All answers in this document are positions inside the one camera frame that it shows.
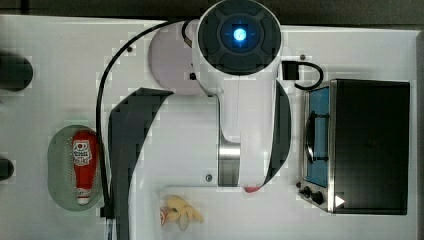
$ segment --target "ketchup label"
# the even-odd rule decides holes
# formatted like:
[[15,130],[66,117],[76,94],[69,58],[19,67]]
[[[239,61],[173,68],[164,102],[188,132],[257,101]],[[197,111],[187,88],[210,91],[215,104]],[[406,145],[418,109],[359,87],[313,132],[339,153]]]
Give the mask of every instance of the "ketchup label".
[[91,189],[77,188],[77,197],[90,197]]
[[73,146],[74,164],[77,166],[85,166],[92,159],[90,142],[88,140],[75,140]]

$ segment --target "gray plate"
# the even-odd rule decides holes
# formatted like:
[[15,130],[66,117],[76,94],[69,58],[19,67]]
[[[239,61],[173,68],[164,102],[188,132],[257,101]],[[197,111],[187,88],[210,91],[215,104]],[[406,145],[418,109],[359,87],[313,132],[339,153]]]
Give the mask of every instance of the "gray plate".
[[78,131],[90,130],[81,125],[71,125],[61,129],[52,138],[48,150],[48,188],[53,200],[69,211],[84,211],[94,206],[101,198],[102,186],[100,165],[97,162],[96,174],[91,190],[91,200],[86,205],[77,203],[76,180],[72,157],[72,138]]

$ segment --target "screw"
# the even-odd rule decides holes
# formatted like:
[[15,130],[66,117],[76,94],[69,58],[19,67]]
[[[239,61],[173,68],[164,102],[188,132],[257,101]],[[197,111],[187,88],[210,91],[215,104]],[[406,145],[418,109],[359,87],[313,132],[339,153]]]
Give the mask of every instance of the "screw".
[[196,80],[196,74],[190,73],[190,80]]
[[206,182],[211,182],[212,181],[212,175],[208,174],[206,175]]

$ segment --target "blue light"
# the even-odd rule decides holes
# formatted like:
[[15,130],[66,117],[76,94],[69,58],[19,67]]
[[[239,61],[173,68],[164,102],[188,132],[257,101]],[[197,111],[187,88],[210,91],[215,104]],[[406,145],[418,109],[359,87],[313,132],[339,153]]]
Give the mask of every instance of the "blue light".
[[237,41],[243,41],[246,39],[246,31],[242,28],[237,28],[234,31],[233,36]]

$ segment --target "black cable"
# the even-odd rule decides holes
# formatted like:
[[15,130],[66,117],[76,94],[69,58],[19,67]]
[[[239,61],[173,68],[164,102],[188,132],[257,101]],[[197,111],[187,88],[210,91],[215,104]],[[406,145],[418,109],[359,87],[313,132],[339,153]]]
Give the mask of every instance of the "black cable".
[[97,142],[98,142],[98,150],[99,150],[100,175],[102,179],[103,199],[105,204],[105,206],[101,210],[102,212],[101,216],[106,217],[106,219],[110,219],[114,217],[113,207],[112,207],[113,203],[111,203],[110,201],[109,187],[108,187],[107,175],[106,175],[106,161],[105,161],[105,154],[104,154],[104,143],[102,140],[103,138],[102,138],[102,121],[101,121],[103,90],[106,83],[107,75],[109,74],[116,60],[118,60],[118,58],[122,55],[122,53],[125,50],[127,50],[131,46],[131,44],[133,44],[135,41],[137,41],[141,37],[173,23],[176,23],[176,21],[165,22],[165,23],[161,23],[156,26],[153,26],[139,33],[138,35],[133,37],[131,40],[129,40],[127,43],[125,43],[125,45],[122,46],[119,49],[119,51],[113,56],[112,60],[110,60],[100,80],[99,91],[97,94],[97,102],[96,102],[96,132],[97,132]]
[[187,37],[187,34],[185,33],[185,30],[188,26],[188,24],[190,24],[190,22],[193,21],[193,19],[188,19],[184,22],[183,27],[181,29],[181,34],[183,35],[183,39],[184,42],[191,48],[191,46],[193,45],[193,42],[191,41],[190,38]]
[[321,67],[319,67],[318,65],[310,63],[310,62],[297,62],[297,65],[304,65],[304,66],[315,68],[319,72],[319,80],[314,85],[308,86],[308,87],[300,86],[299,84],[295,83],[294,86],[296,88],[303,91],[313,90],[322,83],[322,80],[324,80],[324,72],[322,71]]

